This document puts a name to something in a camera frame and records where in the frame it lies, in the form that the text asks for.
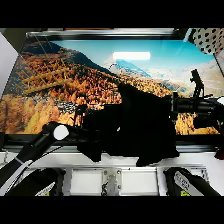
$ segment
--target screen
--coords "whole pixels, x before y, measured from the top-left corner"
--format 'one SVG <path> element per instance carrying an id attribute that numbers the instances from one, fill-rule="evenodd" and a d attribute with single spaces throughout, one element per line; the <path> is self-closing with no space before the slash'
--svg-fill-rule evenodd
<path id="1" fill-rule="evenodd" d="M 172 91 L 191 97 L 195 88 L 191 71 L 197 69 L 206 95 L 224 95 L 214 56 L 189 42 L 36 40 L 26 39 L 3 93 L 0 128 L 6 134 L 37 134 L 50 121 L 73 125 L 79 104 L 92 110 L 119 104 L 118 81 L 159 97 Z M 218 134 L 213 127 L 195 129 L 195 116 L 179 114 L 176 133 Z"/>

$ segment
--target display panel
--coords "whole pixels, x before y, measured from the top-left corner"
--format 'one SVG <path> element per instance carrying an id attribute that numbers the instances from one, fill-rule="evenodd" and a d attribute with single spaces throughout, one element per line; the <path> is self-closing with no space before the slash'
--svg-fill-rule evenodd
<path id="1" fill-rule="evenodd" d="M 159 97 L 172 91 L 190 97 L 194 69 L 206 95 L 224 95 L 224 78 L 214 56 L 189 42 L 27 38 L 3 93 L 1 131 L 37 134 L 49 121 L 73 125 L 71 117 L 79 104 L 98 110 L 121 103 L 118 80 Z M 195 129 L 195 116 L 179 114 L 176 133 L 218 134 L 213 127 Z"/>

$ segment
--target black cloth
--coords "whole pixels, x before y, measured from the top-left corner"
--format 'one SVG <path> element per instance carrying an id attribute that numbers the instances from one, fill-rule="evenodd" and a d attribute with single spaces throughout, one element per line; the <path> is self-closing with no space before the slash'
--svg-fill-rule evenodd
<path id="1" fill-rule="evenodd" d="M 168 101 L 127 84 L 118 89 L 122 104 L 105 105 L 84 117 L 83 128 L 99 130 L 101 141 L 80 145 L 78 150 L 95 162 L 103 151 L 111 156 L 139 157 L 136 166 L 179 156 Z"/>

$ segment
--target black border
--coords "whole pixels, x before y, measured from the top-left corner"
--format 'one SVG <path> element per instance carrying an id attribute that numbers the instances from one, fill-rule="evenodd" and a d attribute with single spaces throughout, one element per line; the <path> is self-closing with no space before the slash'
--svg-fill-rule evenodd
<path id="1" fill-rule="evenodd" d="M 29 41 L 36 42 L 36 37 L 41 40 L 46 41 L 45 36 L 36 35 L 33 36 L 28 34 Z M 180 40 L 177 32 L 173 32 L 173 34 L 143 34 L 143 35 L 130 35 L 130 34 L 74 34 L 74 35 L 56 35 L 53 34 L 47 36 L 48 41 L 54 40 Z M 4 137 L 4 147 L 6 146 L 23 146 L 25 143 L 29 142 L 32 138 L 34 138 L 35 134 L 5 134 Z M 222 136 L 221 135 L 176 135 L 176 145 L 177 146 L 201 146 L 206 145 L 209 146 L 211 151 L 214 151 L 214 147 L 219 147 L 222 144 Z M 77 146 L 78 143 L 74 141 L 57 141 L 54 146 Z"/>

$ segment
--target blue sky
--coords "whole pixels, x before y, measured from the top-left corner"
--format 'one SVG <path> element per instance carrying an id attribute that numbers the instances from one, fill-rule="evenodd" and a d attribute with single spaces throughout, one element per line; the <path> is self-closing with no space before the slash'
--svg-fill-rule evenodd
<path id="1" fill-rule="evenodd" d="M 183 68 L 214 59 L 181 40 L 61 40 L 52 41 L 61 47 L 77 50 L 98 65 L 103 65 L 113 52 L 150 52 L 146 61 L 131 61 L 142 69 Z"/>

